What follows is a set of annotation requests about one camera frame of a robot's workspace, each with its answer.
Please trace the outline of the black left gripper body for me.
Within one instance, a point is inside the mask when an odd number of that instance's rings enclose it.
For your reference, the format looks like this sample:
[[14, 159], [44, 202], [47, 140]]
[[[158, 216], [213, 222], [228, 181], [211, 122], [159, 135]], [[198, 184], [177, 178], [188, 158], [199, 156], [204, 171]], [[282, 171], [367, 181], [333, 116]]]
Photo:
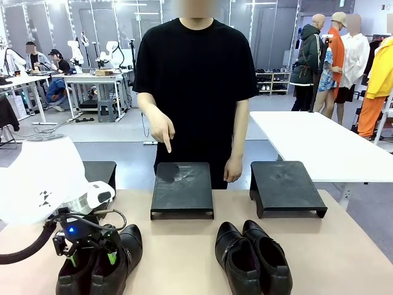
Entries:
[[92, 247], [97, 250], [104, 250], [100, 245], [101, 231], [106, 229], [114, 229], [118, 232], [118, 228], [112, 224], [99, 224], [98, 214], [71, 214], [61, 213], [58, 216], [53, 217], [53, 221], [58, 222], [61, 226], [61, 230], [58, 232], [64, 232], [67, 238], [67, 244], [77, 244], [77, 250], [79, 248]]

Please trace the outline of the black leather loafer shoe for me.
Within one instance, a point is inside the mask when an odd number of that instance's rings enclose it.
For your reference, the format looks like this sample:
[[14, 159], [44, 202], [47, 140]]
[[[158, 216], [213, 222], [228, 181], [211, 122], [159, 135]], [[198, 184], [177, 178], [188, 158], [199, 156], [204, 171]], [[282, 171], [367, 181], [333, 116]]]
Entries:
[[96, 250], [82, 248], [77, 250], [77, 267], [71, 259], [65, 259], [59, 271], [55, 288], [56, 295], [89, 295], [91, 273], [96, 261]]
[[111, 264], [107, 253], [100, 251], [91, 273], [89, 295], [122, 295], [130, 273], [142, 258], [142, 235], [135, 224], [120, 233], [120, 246], [115, 262]]

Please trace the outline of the person's right forearm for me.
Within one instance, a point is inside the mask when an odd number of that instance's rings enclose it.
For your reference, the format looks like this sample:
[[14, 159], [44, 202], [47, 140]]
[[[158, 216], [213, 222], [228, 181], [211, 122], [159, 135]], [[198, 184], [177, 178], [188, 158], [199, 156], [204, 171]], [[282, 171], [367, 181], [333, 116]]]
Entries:
[[157, 108], [153, 96], [147, 92], [138, 93], [138, 106], [150, 122], [152, 134], [159, 134], [168, 126], [166, 116]]

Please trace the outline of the person's left forearm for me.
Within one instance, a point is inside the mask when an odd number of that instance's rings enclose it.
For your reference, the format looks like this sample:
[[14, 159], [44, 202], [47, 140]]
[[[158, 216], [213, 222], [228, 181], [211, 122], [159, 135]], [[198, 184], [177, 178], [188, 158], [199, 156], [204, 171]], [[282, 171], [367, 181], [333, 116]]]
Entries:
[[235, 121], [233, 124], [233, 144], [231, 158], [241, 160], [249, 124], [249, 100], [236, 103]]

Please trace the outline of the black sloped shoe stand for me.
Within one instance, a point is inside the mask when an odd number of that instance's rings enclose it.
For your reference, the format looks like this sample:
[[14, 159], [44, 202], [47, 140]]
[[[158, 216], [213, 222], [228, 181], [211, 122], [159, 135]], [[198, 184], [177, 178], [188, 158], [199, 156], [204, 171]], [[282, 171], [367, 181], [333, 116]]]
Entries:
[[150, 219], [214, 219], [209, 164], [158, 164]]
[[328, 208], [299, 161], [253, 161], [249, 196], [258, 218], [296, 216], [303, 211], [324, 218]]
[[89, 182], [103, 181], [116, 191], [115, 172], [117, 164], [113, 161], [83, 161], [85, 177]]

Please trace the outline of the seated person with black cap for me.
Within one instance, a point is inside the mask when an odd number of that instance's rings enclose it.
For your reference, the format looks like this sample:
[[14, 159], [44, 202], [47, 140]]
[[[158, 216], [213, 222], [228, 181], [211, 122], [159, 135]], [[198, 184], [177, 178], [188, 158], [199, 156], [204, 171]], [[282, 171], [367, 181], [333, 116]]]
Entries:
[[57, 49], [52, 49], [48, 56], [52, 57], [52, 69], [57, 71], [60, 74], [69, 74], [70, 73], [70, 65], [69, 63], [63, 58], [61, 52]]

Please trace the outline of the person in black t-shirt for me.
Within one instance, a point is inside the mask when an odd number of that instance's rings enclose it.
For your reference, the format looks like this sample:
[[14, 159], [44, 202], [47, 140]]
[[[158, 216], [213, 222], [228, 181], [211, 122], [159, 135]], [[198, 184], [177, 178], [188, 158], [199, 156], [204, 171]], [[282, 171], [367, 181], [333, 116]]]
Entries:
[[171, 153], [158, 143], [155, 163], [206, 162], [213, 189], [226, 189], [236, 103], [257, 94], [245, 35], [216, 19], [217, 0], [173, 0], [175, 18], [142, 37], [134, 91], [151, 94], [173, 123]]

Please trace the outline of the grey plastic stool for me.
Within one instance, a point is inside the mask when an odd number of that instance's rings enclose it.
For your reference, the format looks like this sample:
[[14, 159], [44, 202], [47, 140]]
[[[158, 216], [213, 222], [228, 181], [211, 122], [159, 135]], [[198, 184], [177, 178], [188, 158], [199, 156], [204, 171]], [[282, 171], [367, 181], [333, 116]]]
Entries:
[[99, 100], [97, 105], [99, 123], [112, 123], [118, 119], [118, 113], [113, 99]]

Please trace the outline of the black leather buckle shoe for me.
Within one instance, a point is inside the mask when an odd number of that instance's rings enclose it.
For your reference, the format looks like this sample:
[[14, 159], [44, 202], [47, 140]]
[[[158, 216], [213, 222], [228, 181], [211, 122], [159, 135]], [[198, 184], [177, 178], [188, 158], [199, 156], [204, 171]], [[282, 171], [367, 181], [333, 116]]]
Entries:
[[262, 295], [260, 264], [252, 244], [230, 222], [219, 227], [215, 255], [226, 273], [232, 295]]
[[290, 295], [292, 274], [280, 244], [252, 220], [244, 222], [243, 236], [251, 242], [259, 260], [263, 295]]

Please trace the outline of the black hanging garment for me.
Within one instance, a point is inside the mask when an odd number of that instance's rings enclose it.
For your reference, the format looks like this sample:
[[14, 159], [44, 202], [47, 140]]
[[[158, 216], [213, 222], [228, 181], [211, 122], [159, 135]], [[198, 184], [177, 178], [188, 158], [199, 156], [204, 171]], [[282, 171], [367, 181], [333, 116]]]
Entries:
[[20, 130], [19, 121], [6, 96], [0, 96], [0, 128], [12, 126], [15, 132]]

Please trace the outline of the large white table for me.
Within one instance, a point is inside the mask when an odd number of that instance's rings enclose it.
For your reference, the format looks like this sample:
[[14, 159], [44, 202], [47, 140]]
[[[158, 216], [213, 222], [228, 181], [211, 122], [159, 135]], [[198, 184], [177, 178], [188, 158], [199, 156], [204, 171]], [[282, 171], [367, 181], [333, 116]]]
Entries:
[[317, 183], [343, 183], [348, 206], [356, 183], [393, 183], [393, 155], [318, 112], [252, 111], [278, 156], [301, 162]]

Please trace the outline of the mannequin in green jacket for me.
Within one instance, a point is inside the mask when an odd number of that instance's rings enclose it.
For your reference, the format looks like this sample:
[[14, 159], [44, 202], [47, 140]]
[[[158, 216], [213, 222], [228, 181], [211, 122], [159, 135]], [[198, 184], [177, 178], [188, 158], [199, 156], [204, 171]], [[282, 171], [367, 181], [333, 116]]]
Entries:
[[321, 62], [323, 42], [319, 35], [324, 23], [325, 16], [316, 14], [312, 17], [311, 24], [306, 24], [302, 28], [300, 35], [302, 43], [290, 77], [290, 85], [295, 87], [295, 102], [291, 111], [310, 110], [315, 80]]

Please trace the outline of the blue floral shirt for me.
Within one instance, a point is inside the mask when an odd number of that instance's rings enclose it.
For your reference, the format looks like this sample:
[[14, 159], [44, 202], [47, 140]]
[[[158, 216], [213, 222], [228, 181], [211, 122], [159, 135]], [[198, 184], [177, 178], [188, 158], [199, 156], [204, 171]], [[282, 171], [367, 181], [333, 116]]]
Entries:
[[331, 48], [328, 47], [325, 54], [319, 86], [317, 89], [318, 92], [330, 90], [335, 86], [335, 81], [333, 80], [333, 72], [331, 72], [330, 66], [333, 66], [333, 53]]

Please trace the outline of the mannequin in orange shirt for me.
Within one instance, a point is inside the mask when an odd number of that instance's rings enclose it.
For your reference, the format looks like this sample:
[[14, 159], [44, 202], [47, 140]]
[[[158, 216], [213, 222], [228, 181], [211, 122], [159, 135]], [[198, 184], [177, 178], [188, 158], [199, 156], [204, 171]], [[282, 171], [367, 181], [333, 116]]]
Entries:
[[[335, 12], [331, 17], [331, 28], [328, 33], [332, 35], [329, 40], [331, 49], [333, 52], [333, 66], [335, 67], [335, 73], [333, 74], [333, 79], [336, 82], [335, 89], [333, 91], [334, 104], [338, 95], [338, 89], [341, 82], [341, 77], [343, 74], [343, 64], [344, 64], [344, 44], [341, 40], [340, 31], [347, 27], [346, 25], [346, 14], [344, 12]], [[329, 112], [328, 118], [332, 118], [332, 112]]]

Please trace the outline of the mannequin in yellow jacket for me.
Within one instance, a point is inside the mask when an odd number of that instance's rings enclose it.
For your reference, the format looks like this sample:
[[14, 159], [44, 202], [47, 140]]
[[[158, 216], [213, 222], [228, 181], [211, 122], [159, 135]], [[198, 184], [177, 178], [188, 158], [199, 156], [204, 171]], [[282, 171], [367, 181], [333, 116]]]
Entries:
[[393, 36], [385, 38], [376, 49], [369, 74], [366, 96], [358, 123], [359, 136], [369, 139], [386, 98], [393, 89]]

